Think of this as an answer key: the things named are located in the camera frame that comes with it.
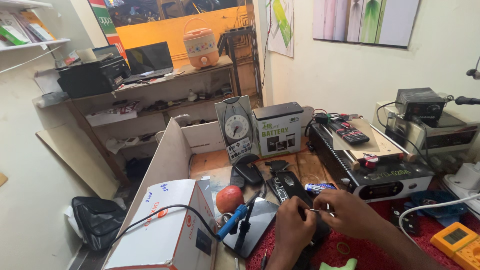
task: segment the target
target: orange wall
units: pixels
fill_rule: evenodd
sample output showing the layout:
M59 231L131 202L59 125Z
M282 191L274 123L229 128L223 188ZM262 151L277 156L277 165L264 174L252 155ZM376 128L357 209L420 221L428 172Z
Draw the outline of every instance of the orange wall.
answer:
M225 29L239 27L237 18L246 12L246 7L240 6L175 19L117 27L117 32L125 49L163 41L168 42L173 65L175 68L180 68L182 65L190 63L183 44L183 28L188 20L195 17L204 19L215 33L215 39L218 41L220 33L223 33ZM187 31L202 27L206 27L204 23L195 20L188 25Z

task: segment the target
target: yellow multimeter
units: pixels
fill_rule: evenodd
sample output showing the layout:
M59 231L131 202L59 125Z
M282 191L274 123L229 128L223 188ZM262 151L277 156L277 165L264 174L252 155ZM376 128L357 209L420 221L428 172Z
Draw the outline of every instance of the yellow multimeter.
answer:
M455 222L431 239L435 247L466 270L480 270L480 238L471 229Z

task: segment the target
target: laptop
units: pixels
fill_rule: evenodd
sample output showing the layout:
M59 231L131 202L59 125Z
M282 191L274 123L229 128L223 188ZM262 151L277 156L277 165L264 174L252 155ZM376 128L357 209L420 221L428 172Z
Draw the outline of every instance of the laptop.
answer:
M173 62L167 42L126 49L125 53L132 75L123 80L124 84L163 77L173 71Z

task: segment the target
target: printer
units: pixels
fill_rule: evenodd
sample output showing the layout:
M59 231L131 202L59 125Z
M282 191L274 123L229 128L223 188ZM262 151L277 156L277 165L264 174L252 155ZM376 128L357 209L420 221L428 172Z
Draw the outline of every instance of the printer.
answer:
M57 68L58 83L71 98L83 98L115 91L132 74L125 59L113 54L97 56Z

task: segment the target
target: red apple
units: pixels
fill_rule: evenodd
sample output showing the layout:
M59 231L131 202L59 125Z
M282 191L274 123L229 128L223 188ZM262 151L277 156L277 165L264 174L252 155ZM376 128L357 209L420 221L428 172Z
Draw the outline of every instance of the red apple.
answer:
M229 185L216 194L216 207L220 213L235 213L240 204L244 204L243 193L236 185Z

